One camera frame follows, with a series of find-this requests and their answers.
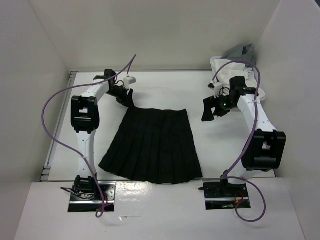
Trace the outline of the grey skirt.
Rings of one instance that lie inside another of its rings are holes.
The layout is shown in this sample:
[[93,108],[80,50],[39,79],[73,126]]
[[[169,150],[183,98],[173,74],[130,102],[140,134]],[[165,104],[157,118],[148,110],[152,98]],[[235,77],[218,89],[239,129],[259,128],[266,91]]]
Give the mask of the grey skirt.
[[255,55],[255,46],[253,44],[247,45],[237,45],[227,52],[221,57],[222,59],[235,59],[235,60],[243,60],[253,64],[257,64],[257,58]]

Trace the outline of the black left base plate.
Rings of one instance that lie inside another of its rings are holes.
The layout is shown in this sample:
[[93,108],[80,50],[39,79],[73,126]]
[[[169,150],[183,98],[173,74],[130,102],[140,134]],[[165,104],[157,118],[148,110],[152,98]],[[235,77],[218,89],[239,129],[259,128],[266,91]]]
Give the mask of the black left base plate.
[[[102,181],[99,182],[99,185],[104,195],[104,211],[114,212],[117,186],[116,182]],[[94,193],[76,191],[74,185],[71,188],[61,187],[60,189],[67,192],[70,196],[68,204],[69,213],[96,212],[102,207],[102,199],[99,192],[97,195],[94,195]]]

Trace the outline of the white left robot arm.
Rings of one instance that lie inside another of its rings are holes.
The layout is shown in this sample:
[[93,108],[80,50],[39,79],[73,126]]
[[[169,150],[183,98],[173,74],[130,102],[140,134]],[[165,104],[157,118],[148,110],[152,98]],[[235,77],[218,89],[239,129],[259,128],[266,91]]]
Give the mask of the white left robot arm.
[[106,69],[104,75],[97,75],[93,79],[93,83],[88,85],[83,94],[71,98],[71,126],[77,137],[77,153],[83,160],[83,163],[79,164],[74,181],[74,192],[82,194],[88,200],[102,196],[96,183],[97,171],[94,160],[95,135],[100,126],[98,103],[104,95],[110,95],[121,105],[132,106],[131,85],[134,83],[136,83],[135,77],[127,75],[118,80],[113,70]]

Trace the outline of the white skirt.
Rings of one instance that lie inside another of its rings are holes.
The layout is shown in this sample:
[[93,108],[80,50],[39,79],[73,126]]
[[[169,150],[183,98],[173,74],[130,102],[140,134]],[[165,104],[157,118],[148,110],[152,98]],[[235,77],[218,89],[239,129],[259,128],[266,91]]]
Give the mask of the white skirt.
[[[210,65],[213,76],[215,76],[216,72],[228,62],[230,62],[230,60],[222,59],[222,56],[212,57],[210,59]],[[230,79],[237,76],[244,77],[245,84],[248,87],[257,88],[258,72],[252,66],[246,66],[245,63],[232,62],[228,64],[227,66],[223,67],[223,69],[220,70],[217,76],[211,81],[220,82],[223,84],[223,93],[221,95],[225,96],[228,95],[230,91]],[[258,96],[260,97],[261,101],[264,101],[267,98],[264,90],[261,89],[261,87],[258,90]]]

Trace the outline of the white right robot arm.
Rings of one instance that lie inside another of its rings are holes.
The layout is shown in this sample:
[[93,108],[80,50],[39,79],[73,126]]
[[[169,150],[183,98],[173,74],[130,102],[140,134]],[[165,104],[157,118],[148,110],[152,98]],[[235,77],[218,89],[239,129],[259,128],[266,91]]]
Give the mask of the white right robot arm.
[[211,122],[237,108],[250,130],[239,162],[220,177],[219,192],[225,197],[230,197],[256,175],[278,169],[287,140],[286,134],[269,121],[255,87],[247,86],[242,76],[231,78],[229,83],[227,95],[203,100],[201,118],[202,122]]

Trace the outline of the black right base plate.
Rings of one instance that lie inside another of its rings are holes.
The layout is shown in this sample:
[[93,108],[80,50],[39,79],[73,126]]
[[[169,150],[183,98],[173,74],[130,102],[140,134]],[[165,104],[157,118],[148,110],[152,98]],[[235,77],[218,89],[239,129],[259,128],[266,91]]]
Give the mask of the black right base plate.
[[206,210],[250,209],[246,184],[230,185],[219,180],[206,180],[198,188],[203,191]]

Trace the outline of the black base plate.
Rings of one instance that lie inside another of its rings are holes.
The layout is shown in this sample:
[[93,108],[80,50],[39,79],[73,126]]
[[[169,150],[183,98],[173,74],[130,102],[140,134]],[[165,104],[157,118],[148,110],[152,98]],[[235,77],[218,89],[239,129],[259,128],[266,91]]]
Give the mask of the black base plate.
[[[104,195],[104,211],[114,212],[117,186],[116,182],[102,181],[99,182],[99,185]],[[102,199],[99,192],[97,195],[94,195],[94,193],[76,191],[74,185],[71,188],[61,187],[60,189],[67,192],[70,196],[68,204],[69,213],[96,212],[102,207]]]
[[230,185],[219,180],[206,180],[198,188],[203,191],[206,210],[250,209],[246,184]]

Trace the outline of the black pleated skirt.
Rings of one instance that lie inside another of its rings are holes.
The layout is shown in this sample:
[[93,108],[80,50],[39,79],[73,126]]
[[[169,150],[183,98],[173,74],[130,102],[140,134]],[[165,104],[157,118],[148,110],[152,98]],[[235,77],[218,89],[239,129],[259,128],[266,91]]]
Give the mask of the black pleated skirt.
[[203,177],[186,109],[139,108],[133,91],[117,100],[127,107],[99,168],[152,184],[182,184]]

